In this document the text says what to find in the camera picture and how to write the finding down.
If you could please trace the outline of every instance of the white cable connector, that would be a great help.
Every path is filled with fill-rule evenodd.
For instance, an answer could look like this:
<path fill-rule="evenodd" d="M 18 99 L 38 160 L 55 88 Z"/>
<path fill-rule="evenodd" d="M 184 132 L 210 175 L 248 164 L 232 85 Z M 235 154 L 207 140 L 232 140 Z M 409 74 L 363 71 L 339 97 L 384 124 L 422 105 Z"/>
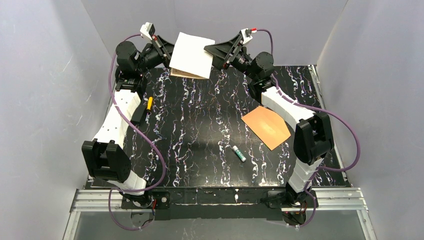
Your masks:
<path fill-rule="evenodd" d="M 152 23 L 150 22 L 146 22 L 145 24 L 143 24 L 140 28 L 140 33 L 141 33 L 141 37 L 143 37 L 144 39 L 148 39 L 148 40 L 152 40 L 152 36 L 150 36 L 150 28 L 152 28 Z"/>

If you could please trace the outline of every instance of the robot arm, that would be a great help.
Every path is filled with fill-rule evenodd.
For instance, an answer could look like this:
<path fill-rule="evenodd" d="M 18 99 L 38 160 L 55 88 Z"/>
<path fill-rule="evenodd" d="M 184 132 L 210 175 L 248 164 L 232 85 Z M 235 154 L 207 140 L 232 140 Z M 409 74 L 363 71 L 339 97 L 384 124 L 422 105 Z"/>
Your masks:
<path fill-rule="evenodd" d="M 255 32 L 255 28 L 242 29 L 230 41 L 205 46 L 204 50 L 213 56 L 212 65 L 215 68 L 227 69 L 232 65 L 249 77 L 250 96 L 279 114 L 295 131 L 293 146 L 296 164 L 286 184 L 285 195 L 279 199 L 283 204 L 303 202 L 307 197 L 305 185 L 308 184 L 307 188 L 312 185 L 308 180 L 334 147 L 330 118 L 325 113 L 315 113 L 295 106 L 279 95 L 274 81 L 271 80 L 274 72 L 273 56 L 268 52 L 261 52 L 252 59 L 247 54 L 246 44 Z"/>
<path fill-rule="evenodd" d="M 173 44 L 155 35 L 153 24 L 147 22 L 140 32 L 150 42 L 142 51 L 130 41 L 116 47 L 116 104 L 133 124 L 138 124 L 143 115 L 144 109 L 139 105 L 146 91 L 145 72 L 160 64 L 168 67 L 174 50 Z M 122 190 L 144 189 L 147 182 L 131 170 L 131 161 L 123 151 L 127 129 L 128 123 L 111 107 L 94 138 L 83 143 L 82 154 L 93 178 L 101 178 Z M 127 194 L 140 204 L 148 201 L 143 191 Z"/>

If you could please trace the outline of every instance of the orange paper sheet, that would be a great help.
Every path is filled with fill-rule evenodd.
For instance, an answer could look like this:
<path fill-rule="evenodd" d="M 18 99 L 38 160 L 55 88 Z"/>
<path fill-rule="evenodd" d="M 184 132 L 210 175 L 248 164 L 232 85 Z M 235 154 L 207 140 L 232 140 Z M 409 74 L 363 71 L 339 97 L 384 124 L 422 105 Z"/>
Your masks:
<path fill-rule="evenodd" d="M 290 137 L 289 128 L 284 119 L 263 106 L 258 106 L 241 120 L 271 151 Z"/>

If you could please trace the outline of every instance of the yellow marker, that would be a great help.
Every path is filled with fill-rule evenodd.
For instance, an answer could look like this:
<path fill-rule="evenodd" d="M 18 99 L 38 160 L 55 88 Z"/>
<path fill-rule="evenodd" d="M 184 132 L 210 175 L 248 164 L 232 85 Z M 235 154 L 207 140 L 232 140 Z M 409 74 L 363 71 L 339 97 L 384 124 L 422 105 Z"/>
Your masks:
<path fill-rule="evenodd" d="M 146 110 L 148 113 L 150 113 L 152 111 L 152 105 L 153 105 L 153 97 L 149 97 L 148 101 L 147 101 L 147 107 Z"/>

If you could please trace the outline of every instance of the floor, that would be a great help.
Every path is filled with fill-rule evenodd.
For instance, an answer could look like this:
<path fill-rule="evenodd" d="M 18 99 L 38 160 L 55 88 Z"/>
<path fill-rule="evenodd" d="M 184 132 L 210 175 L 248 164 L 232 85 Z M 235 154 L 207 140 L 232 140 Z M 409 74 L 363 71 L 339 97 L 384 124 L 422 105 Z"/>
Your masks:
<path fill-rule="evenodd" d="M 115 212 L 116 219 L 125 226 L 139 226 L 145 215 Z M 265 219 L 175 219 L 154 221 L 142 231 L 119 228 L 108 212 L 82 212 L 75 240 L 365 240 L 355 210 L 317 211 L 313 221 L 299 230 L 287 227 L 282 221 Z"/>
<path fill-rule="evenodd" d="M 275 76 L 284 92 L 300 103 L 320 107 L 307 66 L 278 66 Z M 211 71 L 210 79 L 170 76 L 166 68 L 148 73 L 142 104 L 153 97 L 153 111 L 139 129 L 153 140 L 166 161 L 167 176 L 160 187 L 281 187 L 295 166 L 292 137 L 270 151 L 241 117 L 259 106 L 248 93 L 246 77 L 230 67 Z M 151 147 L 128 129 L 124 151 L 133 171 L 153 183 L 161 163 Z M 246 156 L 241 162 L 231 147 Z M 334 151 L 323 164 L 339 168 Z M 314 186 L 348 186 L 339 172 L 320 170 Z M 92 187 L 107 187 L 95 179 Z"/>

